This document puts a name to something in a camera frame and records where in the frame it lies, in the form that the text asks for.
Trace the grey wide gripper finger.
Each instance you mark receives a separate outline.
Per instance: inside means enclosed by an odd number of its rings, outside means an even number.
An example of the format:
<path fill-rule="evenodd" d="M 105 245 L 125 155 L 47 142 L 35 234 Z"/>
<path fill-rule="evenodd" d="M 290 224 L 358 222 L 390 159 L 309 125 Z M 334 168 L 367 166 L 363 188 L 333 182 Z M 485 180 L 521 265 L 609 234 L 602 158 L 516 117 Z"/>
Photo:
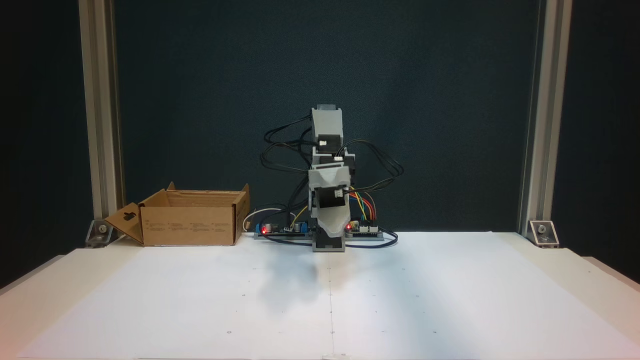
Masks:
<path fill-rule="evenodd" d="M 349 205 L 317 208 L 317 224 L 330 238 L 341 238 L 351 221 Z"/>

